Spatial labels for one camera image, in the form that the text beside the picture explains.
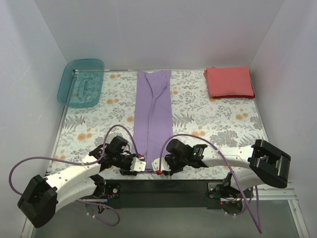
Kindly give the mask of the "purple t shirt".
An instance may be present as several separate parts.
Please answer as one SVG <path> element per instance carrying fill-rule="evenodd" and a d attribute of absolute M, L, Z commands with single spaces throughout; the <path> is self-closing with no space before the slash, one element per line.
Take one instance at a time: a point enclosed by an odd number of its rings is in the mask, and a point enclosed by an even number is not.
<path fill-rule="evenodd" d="M 138 153 L 145 156 L 146 171 L 173 135 L 170 79 L 170 70 L 138 71 L 133 139 Z"/>

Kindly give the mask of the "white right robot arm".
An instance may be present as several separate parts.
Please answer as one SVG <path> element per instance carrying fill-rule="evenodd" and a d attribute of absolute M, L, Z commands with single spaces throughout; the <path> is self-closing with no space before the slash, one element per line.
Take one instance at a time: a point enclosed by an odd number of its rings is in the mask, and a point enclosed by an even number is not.
<path fill-rule="evenodd" d="M 217 166 L 242 168 L 224 180 L 224 191 L 230 197 L 237 196 L 242 189 L 262 184 L 275 188 L 288 185 L 290 155 L 262 139 L 257 139 L 253 145 L 221 150 L 206 144 L 189 146 L 172 139 L 166 150 L 168 154 L 158 160 L 158 170 L 165 174 L 178 173 L 185 166 L 196 169 Z"/>

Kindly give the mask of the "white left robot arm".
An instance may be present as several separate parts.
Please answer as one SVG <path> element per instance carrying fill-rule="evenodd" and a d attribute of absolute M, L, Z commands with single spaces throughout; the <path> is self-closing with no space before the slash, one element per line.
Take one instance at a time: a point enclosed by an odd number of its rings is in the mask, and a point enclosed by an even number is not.
<path fill-rule="evenodd" d="M 126 150 L 128 141 L 116 136 L 99 145 L 78 165 L 71 165 L 54 175 L 34 176 L 19 201 L 18 208 L 35 228 L 47 224 L 62 207 L 83 197 L 110 201 L 119 196 L 120 185 L 108 185 L 100 172 L 112 166 L 137 173 L 144 168 L 144 156 Z"/>

